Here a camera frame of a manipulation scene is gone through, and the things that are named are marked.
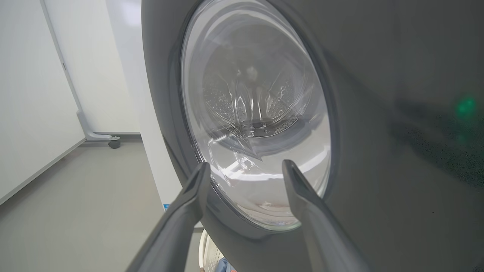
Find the gray floor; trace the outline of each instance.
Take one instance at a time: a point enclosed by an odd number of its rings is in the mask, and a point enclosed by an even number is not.
[[[83,144],[0,206],[0,271],[122,272],[162,213],[141,142]]]

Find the white laundry basket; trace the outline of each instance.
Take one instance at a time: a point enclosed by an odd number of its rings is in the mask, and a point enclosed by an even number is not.
[[[200,268],[203,268],[205,272],[215,272],[218,261],[223,257],[215,243],[210,239],[207,231],[203,230],[200,246],[198,247],[198,264]]]

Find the baseboard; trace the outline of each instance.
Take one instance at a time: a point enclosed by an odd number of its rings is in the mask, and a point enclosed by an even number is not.
[[[51,166],[53,166],[56,162],[58,162],[60,159],[65,157],[67,154],[69,154],[72,150],[76,149],[76,147],[80,146],[83,142],[85,142],[86,139],[80,140],[78,143],[73,145],[71,148],[66,150],[64,153],[59,155],[57,158],[55,158],[53,161],[48,163],[46,166],[42,167],[39,171],[35,172],[35,174],[31,175],[28,179],[26,179],[24,182],[22,182],[19,186],[15,187],[14,190],[10,191],[8,194],[6,194],[4,197],[0,198],[0,205],[3,204],[5,201],[7,201],[9,198],[14,196],[18,191],[20,191],[25,185],[29,184],[32,180],[37,178],[40,174],[44,173],[47,169],[49,169]]]

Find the green indicator light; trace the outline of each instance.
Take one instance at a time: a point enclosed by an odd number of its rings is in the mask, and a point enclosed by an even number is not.
[[[462,119],[471,118],[476,112],[476,101],[473,98],[464,98],[457,104],[455,113],[457,117]]]

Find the washing machine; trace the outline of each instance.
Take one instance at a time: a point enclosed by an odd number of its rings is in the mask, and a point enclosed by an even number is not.
[[[182,184],[210,164],[201,221],[237,271],[312,269],[284,160],[368,271],[482,271],[482,10],[470,0],[143,0],[163,140]]]

